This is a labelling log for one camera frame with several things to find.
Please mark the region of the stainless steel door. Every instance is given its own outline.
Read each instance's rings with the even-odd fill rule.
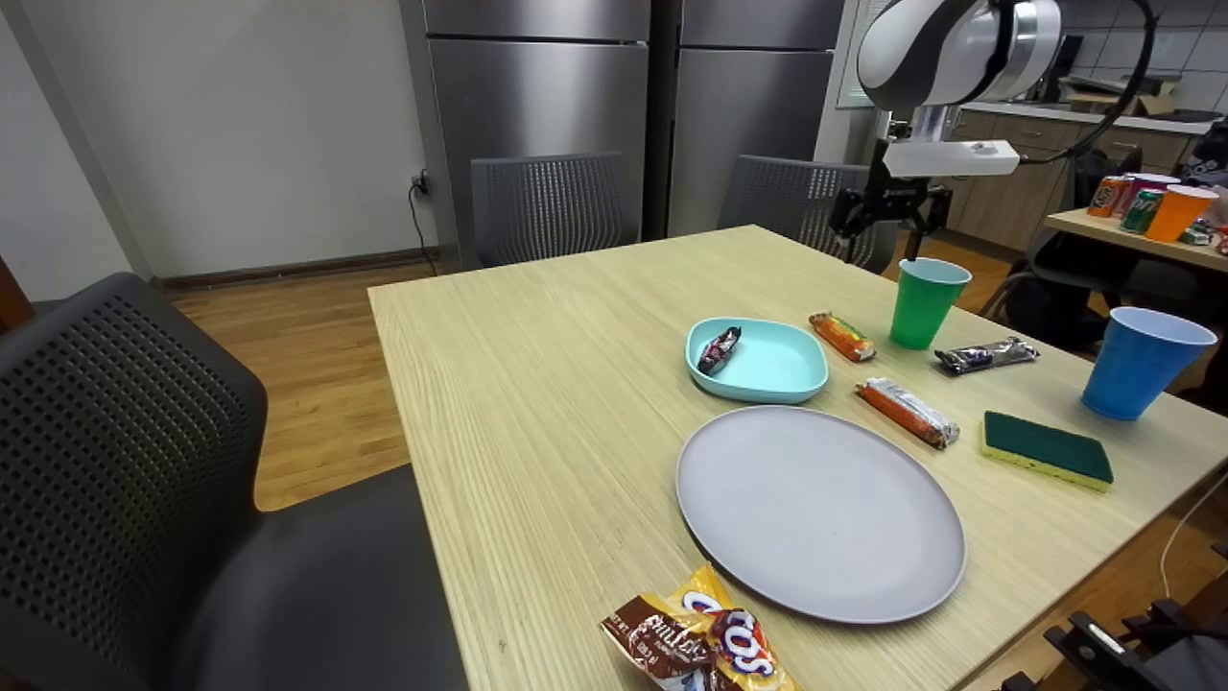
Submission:
[[[461,240],[470,158],[622,154],[639,206],[643,44],[434,38],[434,71]]]
[[[672,235],[716,222],[736,154],[809,158],[826,79],[826,48],[681,48]]]
[[[681,0],[681,44],[836,44],[844,0]]]
[[[651,0],[424,0],[428,33],[648,38]]]

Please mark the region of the wall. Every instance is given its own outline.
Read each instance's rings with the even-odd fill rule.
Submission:
[[[1183,75],[1178,108],[1228,111],[1228,0],[1151,0],[1160,11],[1151,71]],[[1133,0],[1075,0],[1070,29],[1080,29],[1075,71],[1125,75],[1144,44]]]
[[[411,250],[395,0],[23,0],[153,277]]]
[[[61,300],[126,256],[0,16],[0,254],[30,300]]]

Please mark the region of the wooden floor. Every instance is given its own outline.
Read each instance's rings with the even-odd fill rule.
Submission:
[[[973,282],[958,300],[972,311],[978,311],[1010,271],[1010,256],[958,236],[927,236],[924,254],[952,256],[973,271]],[[364,286],[414,277],[428,277],[422,262],[171,286],[180,311],[243,355],[269,389],[269,433],[255,477],[259,511],[281,511],[411,462]],[[1178,511],[1144,531],[967,688],[997,688],[1010,670],[1043,674],[1060,655],[1039,632],[1075,610],[1088,610],[1107,627],[1119,614],[1148,610],[1148,604],[1164,595],[1153,559],[1174,518]],[[1188,600],[1228,570],[1207,549],[1212,536],[1228,536],[1228,492],[1216,492],[1174,540],[1174,600]]]

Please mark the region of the white plate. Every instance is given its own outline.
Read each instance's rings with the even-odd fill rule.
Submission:
[[[941,482],[876,433],[794,408],[703,424],[676,477],[695,540],[796,614],[881,627],[952,600],[961,526]]]

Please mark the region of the green cup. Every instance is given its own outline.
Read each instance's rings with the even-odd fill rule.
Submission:
[[[927,349],[961,282],[972,282],[961,266],[936,256],[896,262],[891,340],[906,349]]]

